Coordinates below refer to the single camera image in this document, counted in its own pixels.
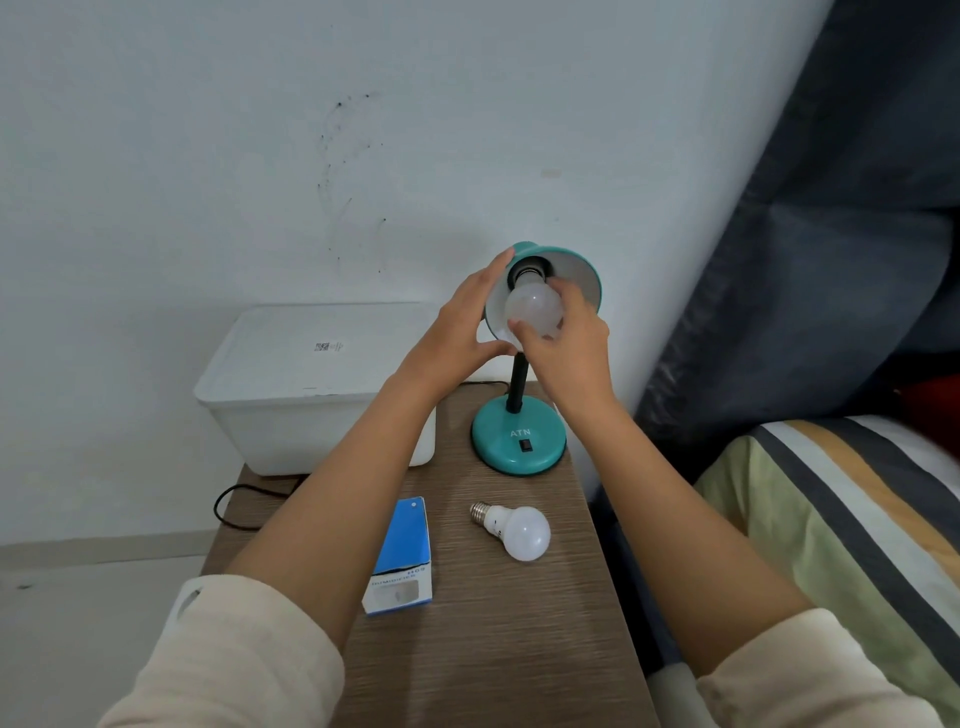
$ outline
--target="wooden nightstand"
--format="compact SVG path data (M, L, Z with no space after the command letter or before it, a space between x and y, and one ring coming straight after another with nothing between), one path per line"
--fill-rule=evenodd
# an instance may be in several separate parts
M659 726L569 452L547 473L497 473L470 444L473 415L502 384L467 384L437 408L437 451L401 497L423 496L433 602L357 617L336 726ZM544 398L531 382L527 393ZM239 482L289 490L293 479ZM521 564L470 521L477 501L532 505L550 548ZM235 493L228 520L261 524L278 498ZM251 533L221 527L204 573L222 571Z

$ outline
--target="light bulb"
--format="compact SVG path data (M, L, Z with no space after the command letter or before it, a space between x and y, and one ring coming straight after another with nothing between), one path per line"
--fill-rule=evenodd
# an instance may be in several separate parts
M550 546L550 524L543 513L528 505L505 508L474 503L470 517L500 539L507 553L518 561L539 559Z
M534 271L516 279L514 290L504 303L507 320L517 319L532 326L540 336L557 336L564 317L564 302L553 288Z

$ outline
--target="teal lamp base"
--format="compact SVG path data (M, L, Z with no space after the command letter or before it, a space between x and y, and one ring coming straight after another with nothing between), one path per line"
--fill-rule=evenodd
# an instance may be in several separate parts
M564 455L564 421L535 397L523 397L519 411L509 412L508 397L490 400L477 412L470 429L473 448L487 465L507 475L549 470Z

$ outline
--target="hand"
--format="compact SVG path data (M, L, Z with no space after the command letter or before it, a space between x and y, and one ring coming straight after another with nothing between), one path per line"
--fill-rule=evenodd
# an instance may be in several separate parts
M511 320L508 324L523 345L537 380L575 426L571 419L592 408L617 404L607 357L610 329L584 300L576 283L559 278L548 279L547 283L564 302L560 335L556 339L540 338L526 322Z
M399 376L423 387L434 404L495 356L516 354L510 342L477 341L484 304L513 257L514 249L508 248L486 268L468 276L397 370Z

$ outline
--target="bed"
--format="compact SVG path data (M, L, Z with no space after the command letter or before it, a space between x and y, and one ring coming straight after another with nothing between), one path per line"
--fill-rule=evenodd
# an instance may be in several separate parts
M697 489L871 661L960 724L960 464L892 420L757 427Z

